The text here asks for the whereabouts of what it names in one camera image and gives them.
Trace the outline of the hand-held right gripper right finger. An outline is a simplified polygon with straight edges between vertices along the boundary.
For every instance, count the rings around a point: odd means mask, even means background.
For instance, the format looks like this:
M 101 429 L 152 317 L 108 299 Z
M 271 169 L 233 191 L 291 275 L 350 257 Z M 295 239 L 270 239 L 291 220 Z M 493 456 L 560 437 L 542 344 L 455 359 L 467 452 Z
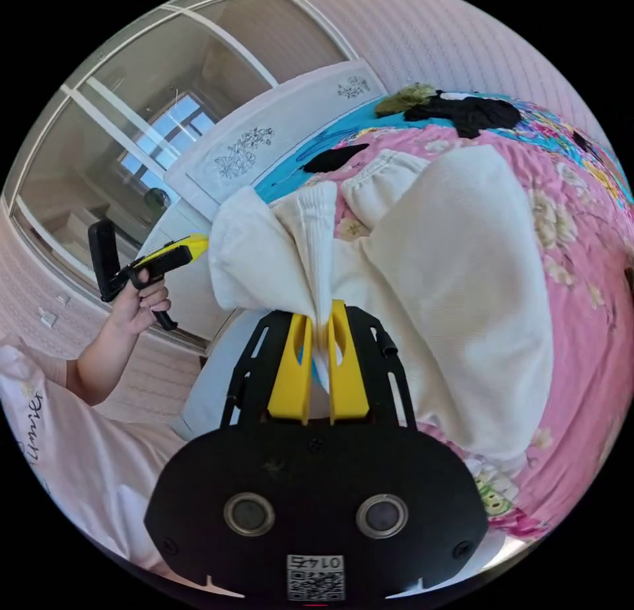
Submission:
M 361 421 L 369 401 L 345 303 L 334 300 L 327 328 L 330 422 Z

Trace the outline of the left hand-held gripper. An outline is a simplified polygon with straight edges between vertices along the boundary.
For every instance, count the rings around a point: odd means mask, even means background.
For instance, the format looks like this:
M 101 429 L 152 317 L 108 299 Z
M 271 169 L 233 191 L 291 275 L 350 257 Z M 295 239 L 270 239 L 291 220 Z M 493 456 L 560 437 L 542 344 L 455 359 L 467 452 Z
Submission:
M 166 331 L 178 328 L 170 317 L 165 275 L 199 259 L 209 237 L 192 233 L 174 240 L 123 267 L 114 277 L 114 321 L 125 331 L 145 331 L 157 322 Z

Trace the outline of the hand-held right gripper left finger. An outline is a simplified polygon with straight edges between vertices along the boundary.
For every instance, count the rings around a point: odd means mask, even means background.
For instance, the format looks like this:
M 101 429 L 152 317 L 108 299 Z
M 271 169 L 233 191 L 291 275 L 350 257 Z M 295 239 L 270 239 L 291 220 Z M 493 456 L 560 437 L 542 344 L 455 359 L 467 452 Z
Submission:
M 267 404 L 271 418 L 307 424 L 312 383 L 312 344 L 311 319 L 299 314 L 292 315 Z

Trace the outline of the person's left hand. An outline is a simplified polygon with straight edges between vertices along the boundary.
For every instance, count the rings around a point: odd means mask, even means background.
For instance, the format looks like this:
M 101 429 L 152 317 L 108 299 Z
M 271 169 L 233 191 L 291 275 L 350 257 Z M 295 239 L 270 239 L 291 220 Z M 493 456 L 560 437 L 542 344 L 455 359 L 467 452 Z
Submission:
M 153 324 L 155 313 L 167 312 L 171 307 L 164 279 L 151 278 L 147 269 L 136 275 L 143 286 L 136 288 L 128 282 L 115 299 L 106 322 L 119 336 L 139 336 Z

